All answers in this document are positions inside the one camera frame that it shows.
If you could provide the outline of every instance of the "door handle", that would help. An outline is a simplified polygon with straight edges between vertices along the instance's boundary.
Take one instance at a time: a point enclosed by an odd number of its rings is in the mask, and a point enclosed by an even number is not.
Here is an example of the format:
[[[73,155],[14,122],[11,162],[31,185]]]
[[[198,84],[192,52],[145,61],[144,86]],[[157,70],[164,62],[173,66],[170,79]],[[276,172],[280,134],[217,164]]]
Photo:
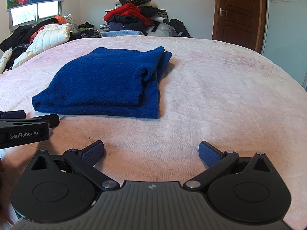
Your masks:
[[[223,10],[222,8],[220,8],[220,16],[223,16],[223,11],[224,11],[225,13],[227,13],[226,10]]]

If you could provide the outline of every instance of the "gray ribbed panel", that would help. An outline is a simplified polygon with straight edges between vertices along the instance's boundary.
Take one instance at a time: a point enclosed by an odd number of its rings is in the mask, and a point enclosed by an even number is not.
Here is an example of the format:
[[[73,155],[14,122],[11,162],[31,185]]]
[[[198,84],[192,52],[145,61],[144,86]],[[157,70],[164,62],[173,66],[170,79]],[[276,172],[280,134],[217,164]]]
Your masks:
[[[201,193],[177,182],[126,182],[103,192],[82,216],[57,224],[21,220],[13,230],[290,230],[283,222],[247,226],[229,221],[207,204]]]

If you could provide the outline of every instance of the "window pane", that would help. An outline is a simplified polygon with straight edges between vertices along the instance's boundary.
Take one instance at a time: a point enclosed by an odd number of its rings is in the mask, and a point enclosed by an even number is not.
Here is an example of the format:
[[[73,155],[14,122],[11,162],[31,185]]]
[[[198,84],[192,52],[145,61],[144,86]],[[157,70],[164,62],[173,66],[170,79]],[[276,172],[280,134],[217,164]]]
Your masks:
[[[13,26],[35,20],[36,5],[27,5],[11,9]]]
[[[58,2],[46,2],[38,4],[38,17],[45,18],[55,16],[59,13]]]

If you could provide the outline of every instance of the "triangular cutout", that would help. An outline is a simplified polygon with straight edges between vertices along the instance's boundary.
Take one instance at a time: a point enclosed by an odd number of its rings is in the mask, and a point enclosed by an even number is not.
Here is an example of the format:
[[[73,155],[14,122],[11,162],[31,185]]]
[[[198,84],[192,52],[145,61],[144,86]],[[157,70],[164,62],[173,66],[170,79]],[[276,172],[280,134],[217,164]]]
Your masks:
[[[270,172],[269,168],[267,167],[265,161],[262,158],[259,158],[254,166],[253,170],[259,170],[263,172]]]
[[[36,162],[33,165],[31,170],[44,170],[44,169],[47,169],[47,168],[48,168],[48,165],[46,163],[45,157],[44,156],[39,156],[36,159]]]

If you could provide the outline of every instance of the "bedsheet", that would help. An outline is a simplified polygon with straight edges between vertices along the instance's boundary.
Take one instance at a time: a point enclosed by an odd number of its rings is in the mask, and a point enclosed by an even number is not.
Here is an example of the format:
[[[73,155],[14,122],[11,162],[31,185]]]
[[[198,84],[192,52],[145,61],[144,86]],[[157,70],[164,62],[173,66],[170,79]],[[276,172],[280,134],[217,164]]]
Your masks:
[[[173,53],[159,89],[160,119],[61,115],[50,140],[0,151],[1,215],[16,220],[10,191],[38,149],[62,154],[102,140],[106,156],[96,168],[124,180],[180,181],[204,171],[198,145],[205,140],[241,156],[265,152],[292,195],[285,221],[307,226],[307,93],[260,54],[224,42],[148,36],[80,39],[35,56],[0,75],[0,109],[35,112],[31,98],[48,87],[67,62],[97,47]]]

